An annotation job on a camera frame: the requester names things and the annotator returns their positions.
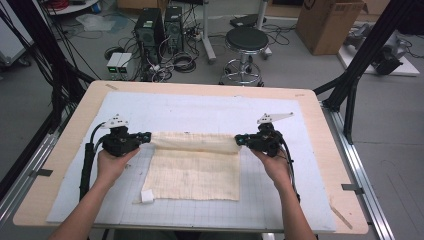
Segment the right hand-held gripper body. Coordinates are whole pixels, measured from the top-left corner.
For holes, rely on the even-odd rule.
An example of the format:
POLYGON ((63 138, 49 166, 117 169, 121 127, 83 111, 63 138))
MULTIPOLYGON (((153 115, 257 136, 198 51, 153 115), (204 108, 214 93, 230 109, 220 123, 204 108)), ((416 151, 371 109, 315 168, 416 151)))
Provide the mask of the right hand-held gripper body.
POLYGON ((280 114, 267 114, 257 120, 258 132, 249 134, 245 145, 249 149, 265 152, 270 157, 275 157, 287 144, 280 131, 274 128, 273 123, 285 118, 292 117, 293 112, 280 114))

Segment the cream cloth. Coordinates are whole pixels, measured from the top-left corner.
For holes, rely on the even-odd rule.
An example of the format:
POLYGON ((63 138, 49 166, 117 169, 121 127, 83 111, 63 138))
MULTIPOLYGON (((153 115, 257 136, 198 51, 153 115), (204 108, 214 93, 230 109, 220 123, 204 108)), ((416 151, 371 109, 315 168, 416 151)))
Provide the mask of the cream cloth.
POLYGON ((141 200, 240 199, 240 149, 230 134, 155 132, 141 200))

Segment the person's right hand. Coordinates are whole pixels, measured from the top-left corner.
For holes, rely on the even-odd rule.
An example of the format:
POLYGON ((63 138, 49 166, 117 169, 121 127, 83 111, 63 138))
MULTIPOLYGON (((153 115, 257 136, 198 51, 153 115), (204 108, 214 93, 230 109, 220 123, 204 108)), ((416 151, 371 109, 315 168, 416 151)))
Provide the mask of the person's right hand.
POLYGON ((252 153, 262 162, 267 175, 272 179, 279 193, 287 193, 291 187, 288 161, 285 152, 279 150, 277 155, 270 157, 263 152, 252 150, 252 153))

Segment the white power supply unit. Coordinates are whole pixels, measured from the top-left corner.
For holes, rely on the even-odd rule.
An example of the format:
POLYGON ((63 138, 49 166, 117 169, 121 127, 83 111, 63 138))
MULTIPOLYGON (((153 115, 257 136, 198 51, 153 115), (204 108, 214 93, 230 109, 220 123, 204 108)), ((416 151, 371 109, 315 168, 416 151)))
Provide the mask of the white power supply unit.
POLYGON ((113 53, 107 63, 107 69, 112 80, 119 79, 118 64, 121 59, 121 53, 113 53))
POLYGON ((121 80, 129 80, 132 76, 132 54, 122 53, 117 64, 118 74, 121 80))

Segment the black table clamp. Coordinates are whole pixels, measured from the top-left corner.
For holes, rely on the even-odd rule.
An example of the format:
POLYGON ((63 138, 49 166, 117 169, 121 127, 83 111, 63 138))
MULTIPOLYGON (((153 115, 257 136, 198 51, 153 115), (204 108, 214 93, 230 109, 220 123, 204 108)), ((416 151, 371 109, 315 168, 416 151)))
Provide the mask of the black table clamp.
POLYGON ((34 178, 37 176, 50 177, 52 173, 53 173, 53 170, 50 170, 50 169, 39 169, 39 170, 31 171, 30 176, 34 178))

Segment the black round stool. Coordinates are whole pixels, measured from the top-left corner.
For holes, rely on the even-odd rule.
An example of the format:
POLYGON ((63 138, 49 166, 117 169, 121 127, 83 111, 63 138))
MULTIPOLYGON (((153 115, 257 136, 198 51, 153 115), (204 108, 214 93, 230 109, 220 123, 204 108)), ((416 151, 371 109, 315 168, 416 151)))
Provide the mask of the black round stool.
POLYGON ((268 36, 261 30, 252 27, 237 27, 227 32, 225 45, 240 55, 223 67, 219 85, 227 79, 242 85, 256 83, 263 87, 260 68, 253 62, 253 55, 262 53, 268 47, 268 36))

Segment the large black computer tower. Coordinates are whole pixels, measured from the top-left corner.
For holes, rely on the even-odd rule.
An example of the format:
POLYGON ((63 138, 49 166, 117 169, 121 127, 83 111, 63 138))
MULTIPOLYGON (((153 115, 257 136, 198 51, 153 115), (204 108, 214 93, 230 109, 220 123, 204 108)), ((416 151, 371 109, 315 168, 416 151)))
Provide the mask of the large black computer tower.
POLYGON ((165 33, 161 9, 143 8, 134 33, 141 56, 140 77, 147 81, 150 67, 162 62, 161 43, 165 40, 165 33))

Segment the white desk leg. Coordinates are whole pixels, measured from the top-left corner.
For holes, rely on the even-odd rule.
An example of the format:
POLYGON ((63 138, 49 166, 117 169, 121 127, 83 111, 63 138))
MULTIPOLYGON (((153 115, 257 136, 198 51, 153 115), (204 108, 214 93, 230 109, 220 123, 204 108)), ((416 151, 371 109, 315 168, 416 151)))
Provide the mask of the white desk leg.
POLYGON ((207 54, 207 59, 208 59, 208 63, 209 64, 214 64, 216 62, 216 55, 214 52, 214 49, 212 47, 212 44, 210 42, 209 39, 209 21, 208 21, 208 17, 209 17, 209 10, 208 10, 208 6, 209 6, 209 0, 202 0, 202 5, 203 5, 203 30, 201 33, 201 40, 205 49, 205 52, 207 54))
MULTIPOLYGON (((257 18, 257 22, 256 22, 256 28, 258 30, 262 29, 264 19, 265 19, 266 8, 268 6, 268 2, 269 2, 269 0, 261 0, 261 3, 259 5, 258 18, 257 18)), ((262 57, 263 57, 264 60, 267 60, 271 55, 272 55, 272 51, 270 50, 269 47, 267 47, 262 53, 262 57)))

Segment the slim black computer tower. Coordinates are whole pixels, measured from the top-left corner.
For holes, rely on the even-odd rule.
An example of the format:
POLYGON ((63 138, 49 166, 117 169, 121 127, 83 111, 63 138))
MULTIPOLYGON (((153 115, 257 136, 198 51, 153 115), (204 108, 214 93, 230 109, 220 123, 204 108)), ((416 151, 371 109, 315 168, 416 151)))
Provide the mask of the slim black computer tower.
POLYGON ((180 6, 168 6, 165 11, 164 24, 168 52, 174 54, 182 51, 184 49, 182 8, 180 6))

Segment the black flat case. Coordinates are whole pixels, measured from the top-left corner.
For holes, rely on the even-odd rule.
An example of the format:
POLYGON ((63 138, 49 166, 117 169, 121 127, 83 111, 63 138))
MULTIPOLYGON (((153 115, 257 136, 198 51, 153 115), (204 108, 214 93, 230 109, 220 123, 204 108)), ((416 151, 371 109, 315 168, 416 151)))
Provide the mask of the black flat case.
POLYGON ((242 17, 235 17, 230 20, 233 27, 256 27, 258 22, 258 14, 249 14, 242 17))

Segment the clear plastic bag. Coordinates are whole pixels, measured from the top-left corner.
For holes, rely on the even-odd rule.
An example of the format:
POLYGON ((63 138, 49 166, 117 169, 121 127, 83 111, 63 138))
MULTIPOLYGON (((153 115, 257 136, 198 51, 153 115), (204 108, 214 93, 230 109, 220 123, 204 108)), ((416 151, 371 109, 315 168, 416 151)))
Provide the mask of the clear plastic bag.
POLYGON ((115 25, 114 21, 94 14, 80 15, 76 20, 83 25, 85 31, 110 31, 115 25))

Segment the cardboard box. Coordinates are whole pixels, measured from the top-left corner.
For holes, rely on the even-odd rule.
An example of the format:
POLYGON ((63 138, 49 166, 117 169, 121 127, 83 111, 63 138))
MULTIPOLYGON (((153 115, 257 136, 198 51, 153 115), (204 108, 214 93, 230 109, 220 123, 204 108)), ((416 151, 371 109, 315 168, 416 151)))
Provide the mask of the cardboard box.
POLYGON ((296 32, 312 55, 337 54, 363 0, 304 0, 296 32))

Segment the grey and black machine parts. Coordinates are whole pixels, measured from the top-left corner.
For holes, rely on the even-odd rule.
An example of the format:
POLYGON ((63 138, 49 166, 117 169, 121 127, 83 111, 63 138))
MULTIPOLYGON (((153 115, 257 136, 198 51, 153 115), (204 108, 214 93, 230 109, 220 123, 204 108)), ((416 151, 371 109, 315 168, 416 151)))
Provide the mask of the grey and black machine parts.
MULTIPOLYGON (((349 32, 343 45, 353 46, 358 50, 372 29, 373 25, 368 23, 364 23, 361 27, 355 27, 349 32)), ((400 39, 397 33, 398 31, 395 31, 390 35, 371 63, 371 66, 379 75, 389 75, 402 65, 400 58, 406 54, 407 43, 405 40, 400 39)))

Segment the white foam board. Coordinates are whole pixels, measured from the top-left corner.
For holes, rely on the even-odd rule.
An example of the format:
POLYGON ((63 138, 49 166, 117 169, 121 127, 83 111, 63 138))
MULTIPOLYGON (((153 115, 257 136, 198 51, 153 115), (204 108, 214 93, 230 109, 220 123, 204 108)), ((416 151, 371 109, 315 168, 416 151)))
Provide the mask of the white foam board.
MULTIPOLYGON (((342 45, 342 47, 339 49, 338 57, 344 68, 347 68, 348 65, 352 62, 358 50, 356 50, 353 46, 342 45)), ((402 62, 402 65, 397 67, 389 75, 418 76, 420 74, 420 72, 406 59, 405 55, 400 58, 400 61, 402 62)), ((376 70, 371 66, 371 64, 367 67, 365 73, 379 75, 376 70)))

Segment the aluminium rail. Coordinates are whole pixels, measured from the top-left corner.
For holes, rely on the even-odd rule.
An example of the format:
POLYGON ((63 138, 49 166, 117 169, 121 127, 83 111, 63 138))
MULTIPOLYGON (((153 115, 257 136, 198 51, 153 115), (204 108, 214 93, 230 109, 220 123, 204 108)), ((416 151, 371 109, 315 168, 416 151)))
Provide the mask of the aluminium rail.
POLYGON ((50 113, 0 181, 0 230, 11 221, 13 213, 38 177, 31 177, 31 171, 43 169, 72 114, 63 111, 58 123, 55 123, 50 113))
POLYGON ((350 144, 343 133, 344 120, 339 112, 333 112, 321 103, 322 111, 334 134, 334 139, 339 145, 342 160, 348 167, 348 175, 353 178, 353 184, 362 187, 364 193, 356 195, 361 206, 365 209, 367 224, 376 234, 378 240, 395 240, 395 236, 380 206, 371 181, 360 159, 354 144, 350 144))

